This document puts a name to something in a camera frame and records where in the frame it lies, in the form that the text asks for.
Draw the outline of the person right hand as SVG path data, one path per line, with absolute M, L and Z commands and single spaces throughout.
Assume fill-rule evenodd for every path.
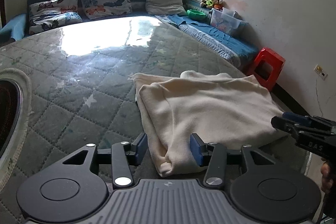
M 325 161 L 321 167 L 321 174 L 322 174 L 322 178 L 321 178 L 321 190 L 325 193 L 325 194 L 329 194 L 330 190 L 333 186 L 333 179 L 331 178 L 330 175 L 330 166 L 329 163 L 327 161 Z

